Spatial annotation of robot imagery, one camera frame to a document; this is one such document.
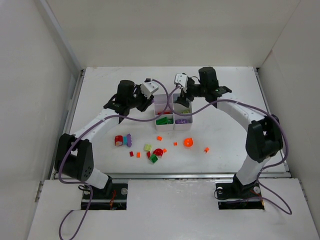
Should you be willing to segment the lime pink lego brick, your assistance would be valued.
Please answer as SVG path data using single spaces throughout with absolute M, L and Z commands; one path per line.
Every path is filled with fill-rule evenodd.
M 190 114 L 190 110 L 189 109 L 185 109 L 181 112 L 181 114 L 185 115 L 185 114 Z

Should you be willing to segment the red lego brick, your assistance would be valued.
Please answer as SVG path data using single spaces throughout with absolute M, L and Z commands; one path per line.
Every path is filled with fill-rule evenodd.
M 157 113 L 158 115 L 168 115 L 168 114 L 171 114 L 170 111 L 165 111 L 165 112 L 158 112 Z

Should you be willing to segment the green lego plate piece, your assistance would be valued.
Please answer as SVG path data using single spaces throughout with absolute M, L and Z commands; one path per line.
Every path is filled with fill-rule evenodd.
M 167 125 L 168 117 L 162 117 L 155 121 L 156 125 Z

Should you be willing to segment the purple lego block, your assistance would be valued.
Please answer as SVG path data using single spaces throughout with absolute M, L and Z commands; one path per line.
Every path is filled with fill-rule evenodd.
M 185 118 L 181 118 L 181 119 L 176 119 L 175 120 L 175 124 L 179 125 L 179 124 L 187 124 L 188 120 Z

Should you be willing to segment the green lego brick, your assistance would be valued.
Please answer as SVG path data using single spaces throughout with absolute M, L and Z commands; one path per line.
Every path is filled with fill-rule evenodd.
M 149 160 L 154 164 L 158 161 L 158 156 L 155 155 L 155 154 L 152 154 L 150 157 L 149 157 Z
M 173 124 L 174 123 L 174 120 L 173 119 L 168 119 L 167 120 L 167 125 L 171 125 L 171 124 Z

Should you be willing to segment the purple flower lego piece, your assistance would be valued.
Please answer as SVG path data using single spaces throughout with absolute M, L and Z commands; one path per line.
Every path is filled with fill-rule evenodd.
M 126 145 L 128 148 L 132 147 L 132 135 L 130 133 L 123 137 L 123 144 Z

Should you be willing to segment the red cylinder lego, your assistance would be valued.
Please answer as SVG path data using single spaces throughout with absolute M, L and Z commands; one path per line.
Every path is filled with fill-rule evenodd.
M 114 137 L 114 145 L 116 146 L 116 147 L 120 147 L 120 146 L 122 146 L 124 144 L 124 138 L 123 138 L 123 136 L 122 135 L 116 135 L 115 137 Z

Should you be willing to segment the orange teardrop lego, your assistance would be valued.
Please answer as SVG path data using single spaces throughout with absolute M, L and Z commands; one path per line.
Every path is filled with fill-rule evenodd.
M 183 145 L 186 148 L 191 148 L 194 145 L 194 141 L 193 141 L 193 139 L 191 137 L 190 138 L 185 138 L 184 141 L 183 141 Z

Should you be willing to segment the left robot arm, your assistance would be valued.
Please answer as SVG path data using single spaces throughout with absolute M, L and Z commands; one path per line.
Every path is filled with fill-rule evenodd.
M 74 180 L 74 184 L 87 184 L 107 191 L 112 178 L 95 167 L 94 146 L 108 131 L 127 119 L 130 110 L 144 112 L 152 104 L 158 89 L 149 78 L 142 84 L 121 80 L 116 94 L 94 119 L 74 133 L 61 135 L 54 164 L 59 180 L 65 183 L 62 176 L 66 175 Z

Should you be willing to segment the left white compartment tray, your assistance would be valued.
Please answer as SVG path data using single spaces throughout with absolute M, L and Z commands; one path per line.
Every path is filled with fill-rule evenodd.
M 173 100 L 170 98 L 167 106 L 167 96 L 165 94 L 157 94 L 154 96 L 154 116 L 155 128 L 158 132 L 168 132 L 174 130 L 174 116 L 170 107 L 173 106 Z

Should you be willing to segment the white compartment tray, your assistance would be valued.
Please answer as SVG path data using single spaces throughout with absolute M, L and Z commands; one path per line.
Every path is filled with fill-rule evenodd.
M 190 130 L 192 127 L 192 123 L 193 123 L 193 116 L 189 115 L 191 114 L 192 111 L 192 103 L 190 101 L 188 101 L 187 103 L 189 104 L 189 107 L 185 107 L 179 103 L 176 103 L 177 99 L 179 97 L 178 93 L 174 93 L 173 94 L 173 118 L 174 118 L 174 127 L 173 129 L 175 131 L 187 131 Z M 190 113 L 189 114 L 181 114 L 182 111 L 189 109 Z M 187 124 L 175 124 L 175 120 L 177 119 L 187 119 L 188 123 Z
M 155 128 L 158 132 L 168 132 L 174 130 L 174 116 L 170 107 L 173 106 L 173 100 L 170 98 L 167 106 L 167 96 L 165 94 L 157 94 L 154 96 L 154 116 Z

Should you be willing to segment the right white compartment tray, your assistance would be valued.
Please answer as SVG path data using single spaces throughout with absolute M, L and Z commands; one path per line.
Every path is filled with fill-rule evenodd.
M 179 97 L 178 93 L 174 93 L 173 94 L 173 118 L 174 118 L 174 127 L 173 129 L 175 131 L 187 131 L 190 130 L 192 127 L 192 123 L 193 123 L 193 116 L 189 115 L 191 114 L 192 111 L 192 103 L 190 101 L 188 101 L 187 103 L 189 104 L 189 107 L 185 107 L 179 103 L 176 103 L 177 99 Z M 182 111 L 189 109 L 190 113 L 189 114 L 181 114 Z M 187 119 L 188 123 L 187 124 L 175 124 L 175 120 L 177 119 Z

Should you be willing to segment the metal rail front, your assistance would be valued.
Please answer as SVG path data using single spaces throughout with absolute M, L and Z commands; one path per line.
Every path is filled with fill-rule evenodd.
M 234 173 L 108 173 L 114 179 L 232 179 Z M 263 172 L 261 178 L 291 178 L 290 172 Z

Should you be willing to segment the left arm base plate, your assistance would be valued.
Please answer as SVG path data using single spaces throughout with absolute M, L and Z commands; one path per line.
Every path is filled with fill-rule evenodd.
M 128 184 L 113 183 L 110 190 L 91 187 L 92 199 L 89 210 L 126 210 Z

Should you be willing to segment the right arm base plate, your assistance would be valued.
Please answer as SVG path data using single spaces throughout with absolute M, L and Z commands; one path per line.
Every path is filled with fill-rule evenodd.
M 214 197 L 219 210 L 264 210 L 258 183 L 240 189 L 233 182 L 217 182 Z

